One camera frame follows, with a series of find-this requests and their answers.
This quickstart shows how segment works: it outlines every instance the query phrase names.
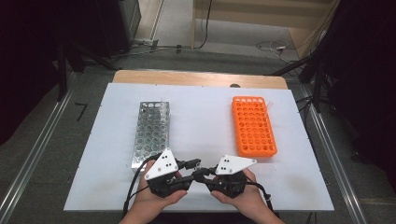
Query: wrist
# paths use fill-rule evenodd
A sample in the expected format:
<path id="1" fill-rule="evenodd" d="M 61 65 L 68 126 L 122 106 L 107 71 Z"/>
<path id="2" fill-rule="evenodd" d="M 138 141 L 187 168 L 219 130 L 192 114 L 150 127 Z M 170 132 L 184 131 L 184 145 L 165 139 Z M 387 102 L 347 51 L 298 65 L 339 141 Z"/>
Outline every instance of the wrist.
<path id="1" fill-rule="evenodd" d="M 134 211 L 130 210 L 126 216 L 122 219 L 120 224 L 147 224 L 142 218 L 135 214 Z"/>
<path id="2" fill-rule="evenodd" d="M 266 205 L 252 219 L 257 224 L 283 223 Z"/>

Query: gray floor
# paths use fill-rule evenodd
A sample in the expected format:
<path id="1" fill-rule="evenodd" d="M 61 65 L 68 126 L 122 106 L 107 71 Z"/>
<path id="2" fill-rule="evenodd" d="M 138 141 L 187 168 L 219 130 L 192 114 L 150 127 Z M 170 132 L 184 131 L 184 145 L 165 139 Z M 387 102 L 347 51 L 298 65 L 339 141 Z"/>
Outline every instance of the gray floor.
<path id="1" fill-rule="evenodd" d="M 170 32 L 169 28 L 161 30 L 162 27 L 159 26 L 156 34 L 160 39 L 160 44 L 174 44 L 166 41 L 178 36 L 175 35 L 176 31 Z M 282 33 L 283 31 L 281 28 L 274 28 L 274 32 Z M 235 39 L 229 41 L 230 45 L 220 45 L 221 48 L 218 48 L 215 46 L 216 41 L 208 38 L 208 45 L 205 45 L 205 49 L 200 51 L 183 50 L 176 54 L 175 50 L 168 49 L 154 53 L 124 56 L 115 64 L 124 69 L 203 71 L 253 76 L 270 74 L 285 66 L 285 63 L 275 57 L 272 52 L 255 48 L 253 43 L 268 40 L 265 38 L 251 41 L 248 50 L 244 46 L 245 44 L 235 42 Z M 278 38 L 287 39 L 290 37 L 283 34 L 276 37 L 276 39 Z M 180 42 L 175 44 L 188 44 L 183 41 L 185 40 L 180 39 Z M 253 50 L 257 50 L 260 55 L 252 54 Z M 289 60 L 295 60 L 295 52 L 287 57 L 289 57 Z M 300 71 L 301 69 L 296 69 L 296 71 L 283 76 L 288 81 L 288 86 L 295 99 L 304 97 L 303 86 L 296 78 L 296 72 Z M 120 213 L 66 213 L 63 211 L 73 175 L 77 170 L 87 143 L 106 85 L 112 81 L 113 76 L 113 71 L 108 71 L 101 65 L 96 64 L 88 66 L 84 74 L 77 75 L 77 82 L 70 100 L 8 223 L 119 222 Z M 45 126 L 53 107 L 55 107 L 57 94 L 58 90 L 55 87 L 25 119 L 12 138 L 0 146 L 0 195 L 2 197 L 6 194 L 9 184 L 17 175 Z M 88 105 L 79 121 L 78 117 L 82 108 L 76 103 Z M 394 223 L 394 220 L 396 220 L 396 205 L 393 201 L 395 193 L 385 174 L 372 164 L 350 159 L 354 149 L 349 143 L 342 121 L 336 115 L 330 114 L 326 105 L 321 107 L 326 127 L 340 160 L 346 168 L 352 186 L 361 201 L 368 222 Z M 323 178 L 328 183 L 327 187 L 335 208 L 333 212 L 318 212 L 318 223 L 353 223 L 311 117 L 308 117 L 307 127 L 314 150 L 318 155 L 319 167 L 323 173 Z M 309 214 L 281 213 L 280 215 L 286 223 L 305 223 Z M 191 220 L 195 221 L 194 223 L 207 223 L 207 219 L 210 217 L 203 217 L 199 214 L 190 214 L 190 216 Z"/>
<path id="2" fill-rule="evenodd" d="M 190 46 L 191 15 L 192 1 L 164 0 L 154 39 L 158 39 L 159 45 L 162 46 Z M 205 20 L 196 20 L 194 42 L 196 48 L 204 42 L 205 32 Z M 259 43 L 261 43 L 260 49 L 256 47 Z M 270 45 L 276 53 L 279 53 L 276 47 L 286 47 L 281 53 L 282 59 L 298 60 L 298 54 L 294 50 L 287 27 L 259 24 L 210 21 L 207 40 L 201 50 L 276 59 L 275 54 L 271 53 Z"/>

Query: orange test tube rack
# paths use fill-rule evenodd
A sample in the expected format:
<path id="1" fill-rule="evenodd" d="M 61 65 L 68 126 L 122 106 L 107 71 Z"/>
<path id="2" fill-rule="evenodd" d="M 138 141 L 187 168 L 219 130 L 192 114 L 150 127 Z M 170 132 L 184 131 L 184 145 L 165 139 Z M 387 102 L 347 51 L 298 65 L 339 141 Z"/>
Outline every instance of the orange test tube rack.
<path id="1" fill-rule="evenodd" d="M 262 97 L 235 96 L 233 123 L 238 155 L 241 157 L 272 157 L 276 142 Z"/>

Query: black curtain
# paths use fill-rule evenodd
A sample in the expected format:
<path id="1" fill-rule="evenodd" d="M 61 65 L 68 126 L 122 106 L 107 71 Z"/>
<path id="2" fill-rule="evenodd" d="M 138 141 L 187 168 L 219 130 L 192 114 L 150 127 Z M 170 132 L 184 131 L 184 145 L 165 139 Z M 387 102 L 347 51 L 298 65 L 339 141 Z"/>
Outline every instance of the black curtain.
<path id="1" fill-rule="evenodd" d="M 343 8 L 350 10 L 322 57 L 336 79 L 328 96 L 353 146 L 387 172 L 396 190 L 396 3 L 341 1 L 338 12 Z"/>
<path id="2" fill-rule="evenodd" d="M 0 4 L 0 144 L 58 81 L 56 37 L 50 27 L 56 13 L 43 2 Z"/>

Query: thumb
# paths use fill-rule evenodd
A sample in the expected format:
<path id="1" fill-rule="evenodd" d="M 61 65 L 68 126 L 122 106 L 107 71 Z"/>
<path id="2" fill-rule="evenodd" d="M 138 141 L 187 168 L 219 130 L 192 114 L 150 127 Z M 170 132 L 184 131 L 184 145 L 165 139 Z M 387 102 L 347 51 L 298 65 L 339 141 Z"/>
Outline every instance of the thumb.
<path id="1" fill-rule="evenodd" d="M 210 194 L 215 197 L 217 200 L 219 200 L 221 203 L 229 203 L 229 197 L 227 197 L 225 194 L 216 191 L 216 190 L 212 190 L 210 192 Z"/>
<path id="2" fill-rule="evenodd" d="M 154 162 L 155 161 L 148 161 L 148 163 L 146 164 L 145 172 L 143 173 L 144 175 L 149 171 L 151 166 L 154 165 Z"/>
<path id="3" fill-rule="evenodd" d="M 168 204 L 174 204 L 177 203 L 182 197 L 184 197 L 187 194 L 186 190 L 178 190 L 166 197 L 166 201 Z"/>

